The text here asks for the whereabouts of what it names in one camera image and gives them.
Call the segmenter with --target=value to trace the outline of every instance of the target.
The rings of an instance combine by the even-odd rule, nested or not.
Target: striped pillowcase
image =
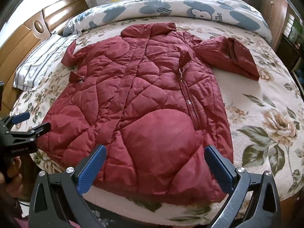
[[[38,45],[17,67],[13,87],[23,91],[34,91],[42,77],[57,56],[71,44],[79,34],[69,37],[53,33],[49,39]]]

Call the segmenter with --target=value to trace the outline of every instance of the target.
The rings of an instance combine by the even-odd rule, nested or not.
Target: wooden headboard
[[[60,0],[19,26],[0,48],[0,81],[4,81],[0,117],[7,116],[21,90],[13,88],[17,66],[52,32],[62,34],[65,24],[88,9],[85,0]]]

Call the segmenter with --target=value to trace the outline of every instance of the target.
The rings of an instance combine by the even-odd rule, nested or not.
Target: zipper
[[[179,74],[180,74],[180,78],[179,78],[179,85],[181,87],[181,93],[183,94],[183,97],[185,98],[186,101],[186,105],[188,108],[188,112],[190,115],[190,118],[193,122],[194,125],[194,129],[195,130],[199,130],[200,129],[200,120],[198,119],[198,115],[197,115],[197,111],[194,107],[193,101],[191,99],[191,96],[189,94],[189,90],[188,87],[185,83],[185,81],[183,80],[183,72],[181,69],[179,69]]]

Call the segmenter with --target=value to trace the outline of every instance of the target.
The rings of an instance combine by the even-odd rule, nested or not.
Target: cabinet
[[[272,48],[276,51],[288,20],[288,2],[286,0],[262,0],[261,14],[272,34]]]

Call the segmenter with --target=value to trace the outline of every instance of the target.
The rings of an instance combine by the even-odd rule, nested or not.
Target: quilted coat
[[[62,63],[78,71],[48,111],[44,122],[52,129],[38,147],[69,167],[105,145],[94,185],[127,198],[222,201],[203,149],[212,144],[233,162],[233,147],[211,66],[257,81],[249,50],[223,36],[202,41],[174,23],[132,25],[76,53],[75,47]]]

